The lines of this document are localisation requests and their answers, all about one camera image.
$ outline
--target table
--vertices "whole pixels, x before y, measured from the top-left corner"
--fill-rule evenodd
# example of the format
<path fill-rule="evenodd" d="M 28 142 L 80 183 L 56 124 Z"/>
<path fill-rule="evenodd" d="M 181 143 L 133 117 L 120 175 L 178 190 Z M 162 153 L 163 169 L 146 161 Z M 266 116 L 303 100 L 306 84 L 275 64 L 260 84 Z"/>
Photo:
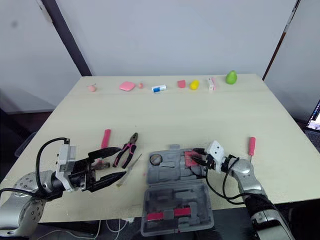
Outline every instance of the table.
<path fill-rule="evenodd" d="M 234 85 L 217 75 L 217 89 L 209 93 L 203 76 L 95 76 L 82 77 L 57 106 L 31 143 L 16 161 L 0 187 L 12 187 L 18 178 L 35 170 L 36 155 L 46 141 L 70 138 L 77 146 L 76 158 L 99 149 L 105 129 L 112 129 L 109 146 L 122 146 L 139 133 L 133 159 L 142 153 L 127 182 L 94 193 L 64 192 L 48 202 L 41 222 L 72 222 L 137 217 L 142 215 L 147 189 L 148 154 L 167 150 L 169 144 L 182 148 L 206 147 L 217 140 L 225 154 L 248 157 L 248 140 L 256 137 L 252 158 L 257 179 L 275 204 L 320 198 L 320 155 L 295 121 L 256 74 L 240 74 Z M 178 88 L 177 80 L 189 84 L 200 80 L 198 90 Z M 145 88 L 119 90 L 123 81 L 144 83 Z M 96 83 L 97 91 L 87 86 Z M 154 94 L 151 87 L 167 85 Z M 42 154 L 40 169 L 55 170 L 61 142 L 49 145 Z M 113 163 L 115 156 L 110 157 Z M 103 176 L 122 168 L 97 171 Z M 223 174 L 209 173 L 209 180 L 221 192 Z M 238 191 L 234 179 L 226 183 L 227 195 Z M 10 193 L 3 194 L 2 202 Z M 213 210 L 235 208 L 210 192 Z"/>

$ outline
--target red foam insert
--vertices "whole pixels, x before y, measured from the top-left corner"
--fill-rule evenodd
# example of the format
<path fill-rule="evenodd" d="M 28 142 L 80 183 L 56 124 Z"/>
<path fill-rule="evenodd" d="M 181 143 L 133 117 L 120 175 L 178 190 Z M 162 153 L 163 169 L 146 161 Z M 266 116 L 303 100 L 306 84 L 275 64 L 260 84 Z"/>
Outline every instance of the red foam insert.
<path fill-rule="evenodd" d="M 173 212 L 175 217 L 191 215 L 191 208 L 190 207 L 175 208 Z"/>
<path fill-rule="evenodd" d="M 185 161 L 185 165 L 187 167 L 191 167 L 191 166 L 197 166 L 198 163 L 196 163 L 195 161 L 192 160 L 192 156 L 194 157 L 198 157 L 201 159 L 201 155 L 195 151 L 185 151 L 184 152 L 184 161 Z"/>
<path fill-rule="evenodd" d="M 164 219 L 164 213 L 163 212 L 155 212 L 155 213 L 149 213 L 146 216 L 147 221 L 156 221 L 156 220 L 163 220 Z"/>

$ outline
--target gray plastic case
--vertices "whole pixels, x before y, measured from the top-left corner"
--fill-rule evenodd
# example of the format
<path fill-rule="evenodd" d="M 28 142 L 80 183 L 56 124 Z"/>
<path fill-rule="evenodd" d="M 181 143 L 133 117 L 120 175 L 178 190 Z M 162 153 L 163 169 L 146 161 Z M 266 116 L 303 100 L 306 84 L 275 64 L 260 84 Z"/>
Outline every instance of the gray plastic case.
<path fill-rule="evenodd" d="M 144 237 L 191 232 L 210 229 L 214 226 L 208 186 L 197 175 L 204 175 L 200 165 L 185 164 L 185 152 L 192 149 L 180 149 L 170 145 L 169 150 L 155 151 L 149 154 L 162 156 L 160 165 L 148 164 L 147 183 L 144 193 L 144 205 L 141 219 L 141 234 Z M 175 217 L 174 209 L 190 208 L 188 216 Z M 148 221 L 147 215 L 163 213 L 163 220 Z"/>

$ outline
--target white wall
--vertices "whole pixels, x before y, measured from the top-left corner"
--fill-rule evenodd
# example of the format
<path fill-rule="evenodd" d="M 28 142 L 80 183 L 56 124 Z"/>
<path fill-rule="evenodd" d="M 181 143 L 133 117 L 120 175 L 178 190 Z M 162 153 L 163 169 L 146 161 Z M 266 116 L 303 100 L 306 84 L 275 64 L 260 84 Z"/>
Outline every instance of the white wall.
<path fill-rule="evenodd" d="M 93 75 L 263 76 L 296 0 L 57 0 Z"/>
<path fill-rule="evenodd" d="M 265 78 L 288 112 L 307 121 L 320 99 L 320 1 L 302 0 Z"/>
<path fill-rule="evenodd" d="M 53 110 L 80 73 L 35 0 L 0 1 L 0 107 Z"/>

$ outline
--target toy lemon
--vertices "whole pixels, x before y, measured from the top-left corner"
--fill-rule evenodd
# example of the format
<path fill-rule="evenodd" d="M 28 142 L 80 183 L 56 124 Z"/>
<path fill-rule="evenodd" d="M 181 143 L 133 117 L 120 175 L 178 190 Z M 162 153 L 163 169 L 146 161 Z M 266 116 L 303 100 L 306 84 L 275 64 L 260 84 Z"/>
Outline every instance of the toy lemon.
<path fill-rule="evenodd" d="M 196 90 L 199 87 L 199 80 L 195 79 L 190 83 L 190 89 Z"/>

